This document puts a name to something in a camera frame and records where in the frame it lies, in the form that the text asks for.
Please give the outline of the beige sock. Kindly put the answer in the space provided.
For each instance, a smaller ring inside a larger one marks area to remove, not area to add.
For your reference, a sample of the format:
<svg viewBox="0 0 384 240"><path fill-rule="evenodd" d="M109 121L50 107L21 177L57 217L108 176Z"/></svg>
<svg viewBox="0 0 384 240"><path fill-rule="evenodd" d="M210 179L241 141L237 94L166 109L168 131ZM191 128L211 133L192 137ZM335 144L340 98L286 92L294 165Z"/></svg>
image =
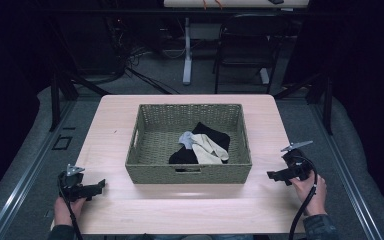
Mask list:
<svg viewBox="0 0 384 240"><path fill-rule="evenodd" d="M225 164L228 162L228 152L206 134L193 134L191 141L192 150L199 164Z"/></svg>

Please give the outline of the grey sock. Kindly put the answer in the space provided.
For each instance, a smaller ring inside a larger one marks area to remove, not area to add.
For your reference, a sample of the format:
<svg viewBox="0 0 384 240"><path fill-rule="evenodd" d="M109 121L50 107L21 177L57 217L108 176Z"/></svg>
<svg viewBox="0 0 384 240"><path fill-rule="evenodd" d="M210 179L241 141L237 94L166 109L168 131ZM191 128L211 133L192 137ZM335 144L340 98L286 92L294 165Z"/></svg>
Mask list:
<svg viewBox="0 0 384 240"><path fill-rule="evenodd" d="M195 143L194 139L194 134L190 131L185 131L180 137L178 142L180 144L183 144L184 147L187 150L192 150L193 149L193 144Z"/></svg>

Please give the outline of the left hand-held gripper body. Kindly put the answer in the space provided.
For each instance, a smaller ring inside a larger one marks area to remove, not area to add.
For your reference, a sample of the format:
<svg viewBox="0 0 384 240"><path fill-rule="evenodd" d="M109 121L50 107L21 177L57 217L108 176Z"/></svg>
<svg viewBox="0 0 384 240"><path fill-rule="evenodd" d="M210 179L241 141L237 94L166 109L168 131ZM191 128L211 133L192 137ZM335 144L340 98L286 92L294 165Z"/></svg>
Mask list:
<svg viewBox="0 0 384 240"><path fill-rule="evenodd" d="M66 170L59 174L57 182L59 195L65 200L75 202L82 198L83 192L95 192L92 185L82 185L83 171L84 168L68 164Z"/></svg>

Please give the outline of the white desk top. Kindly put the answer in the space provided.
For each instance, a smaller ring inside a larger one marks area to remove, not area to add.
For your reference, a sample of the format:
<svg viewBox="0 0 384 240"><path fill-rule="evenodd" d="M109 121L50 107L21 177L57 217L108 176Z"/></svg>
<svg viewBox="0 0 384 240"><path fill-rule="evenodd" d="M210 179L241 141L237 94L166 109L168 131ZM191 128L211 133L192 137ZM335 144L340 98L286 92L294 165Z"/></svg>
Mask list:
<svg viewBox="0 0 384 240"><path fill-rule="evenodd" d="M164 0L169 8L306 8L310 0Z"/></svg>

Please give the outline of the black folding chair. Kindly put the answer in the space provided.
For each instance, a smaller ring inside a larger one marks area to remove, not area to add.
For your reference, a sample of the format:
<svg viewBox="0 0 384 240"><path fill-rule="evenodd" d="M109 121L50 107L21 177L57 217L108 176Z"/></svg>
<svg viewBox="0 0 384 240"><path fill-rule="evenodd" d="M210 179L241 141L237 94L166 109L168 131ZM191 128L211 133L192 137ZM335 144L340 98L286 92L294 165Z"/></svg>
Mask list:
<svg viewBox="0 0 384 240"><path fill-rule="evenodd" d="M218 93L220 68L269 69L275 73L290 20L279 15L237 14L221 24L212 73Z"/></svg>

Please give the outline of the black cloth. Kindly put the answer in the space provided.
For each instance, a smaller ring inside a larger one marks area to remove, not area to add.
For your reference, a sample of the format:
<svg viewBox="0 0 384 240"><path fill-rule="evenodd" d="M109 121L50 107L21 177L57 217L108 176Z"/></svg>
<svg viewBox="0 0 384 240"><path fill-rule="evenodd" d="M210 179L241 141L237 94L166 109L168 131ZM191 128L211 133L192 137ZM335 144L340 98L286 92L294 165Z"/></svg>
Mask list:
<svg viewBox="0 0 384 240"><path fill-rule="evenodd" d="M193 134L206 134L215 143L224 148L229 154L230 136L226 133L214 130L199 122L196 127L190 131ZM173 153L169 158L170 164L199 164L193 150L187 150L183 144L182 148Z"/></svg>

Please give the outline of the aluminium floor rail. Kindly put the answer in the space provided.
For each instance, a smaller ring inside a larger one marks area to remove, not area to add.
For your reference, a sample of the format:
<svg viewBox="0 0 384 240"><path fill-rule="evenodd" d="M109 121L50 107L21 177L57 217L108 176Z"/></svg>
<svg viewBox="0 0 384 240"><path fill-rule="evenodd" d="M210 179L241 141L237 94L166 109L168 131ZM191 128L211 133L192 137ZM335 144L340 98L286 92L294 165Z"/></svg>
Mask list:
<svg viewBox="0 0 384 240"><path fill-rule="evenodd" d="M322 132L323 138L327 142L330 151L333 155L333 164L335 166L336 172L341 179L342 185L347 192L348 198L351 202L351 205L356 213L360 225L367 237L368 240L384 240L381 232L379 231L378 226L376 225L372 214L369 211L369 208L361 195L360 190L358 189L356 182L354 181L351 172L345 162L345 159L342 156L342 153L339 150L339 147L334 140L334 137L328 133L326 130L323 120L322 120L322 111L318 106L309 106L317 125Z"/></svg>
<svg viewBox="0 0 384 240"><path fill-rule="evenodd" d="M63 105L56 129L41 108L32 130L0 182L0 240L46 240L58 196L57 177L77 160L90 109Z"/></svg>

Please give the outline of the person's left hand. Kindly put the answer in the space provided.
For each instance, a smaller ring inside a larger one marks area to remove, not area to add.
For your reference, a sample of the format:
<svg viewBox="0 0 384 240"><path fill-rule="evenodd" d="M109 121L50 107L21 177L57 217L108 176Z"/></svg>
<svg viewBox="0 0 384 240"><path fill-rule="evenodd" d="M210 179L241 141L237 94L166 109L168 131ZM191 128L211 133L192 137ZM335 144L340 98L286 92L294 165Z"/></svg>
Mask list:
<svg viewBox="0 0 384 240"><path fill-rule="evenodd" d="M85 198L81 198L75 202L69 202L70 208L68 208L64 199L58 197L54 203L54 224L71 226L71 214L74 214L75 218L79 218L85 201Z"/></svg>

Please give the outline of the green woven basket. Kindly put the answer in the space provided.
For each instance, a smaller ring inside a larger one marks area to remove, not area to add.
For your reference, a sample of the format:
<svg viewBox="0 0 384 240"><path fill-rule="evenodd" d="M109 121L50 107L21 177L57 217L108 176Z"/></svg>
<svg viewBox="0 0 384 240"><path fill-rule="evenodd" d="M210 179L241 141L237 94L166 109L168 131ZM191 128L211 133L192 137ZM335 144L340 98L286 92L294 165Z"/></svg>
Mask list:
<svg viewBox="0 0 384 240"><path fill-rule="evenodd" d="M170 164L179 137L201 122L230 136L227 164ZM136 184L243 184L252 167L239 104L142 104L126 169Z"/></svg>

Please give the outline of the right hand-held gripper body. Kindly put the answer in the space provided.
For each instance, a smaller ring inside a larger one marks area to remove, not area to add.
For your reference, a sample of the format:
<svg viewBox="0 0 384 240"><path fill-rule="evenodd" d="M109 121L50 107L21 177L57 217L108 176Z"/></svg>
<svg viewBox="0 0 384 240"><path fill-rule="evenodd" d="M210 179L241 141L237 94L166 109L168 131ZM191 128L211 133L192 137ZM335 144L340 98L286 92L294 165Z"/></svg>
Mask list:
<svg viewBox="0 0 384 240"><path fill-rule="evenodd" d="M309 178L309 173L313 169L310 160L300 150L300 147L312 144L313 141L304 141L298 143L291 143L289 146L282 149L284 159L287 168L283 175L285 182L288 182L292 178L298 178L299 180L306 180Z"/></svg>

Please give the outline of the black metal stand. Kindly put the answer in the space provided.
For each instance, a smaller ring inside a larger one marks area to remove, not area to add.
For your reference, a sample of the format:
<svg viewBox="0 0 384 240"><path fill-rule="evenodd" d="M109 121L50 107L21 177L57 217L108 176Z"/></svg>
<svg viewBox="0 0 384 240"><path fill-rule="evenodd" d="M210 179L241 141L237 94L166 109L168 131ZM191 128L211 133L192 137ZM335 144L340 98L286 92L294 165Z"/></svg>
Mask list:
<svg viewBox="0 0 384 240"><path fill-rule="evenodd" d="M89 82L78 74L68 70L57 69L51 78L51 108L52 123L50 131L54 131L61 122L60 94L63 94L68 101L75 101L79 93L74 87L78 83L100 96L109 95L109 92Z"/></svg>
<svg viewBox="0 0 384 240"><path fill-rule="evenodd" d="M316 73L301 82L293 84L286 90L275 94L274 98L283 99L307 85L310 86L310 90L305 97L308 104L316 104L319 102L321 97L324 97L322 123L327 133L332 135L333 132L331 127L331 117L333 103L333 83L329 75Z"/></svg>

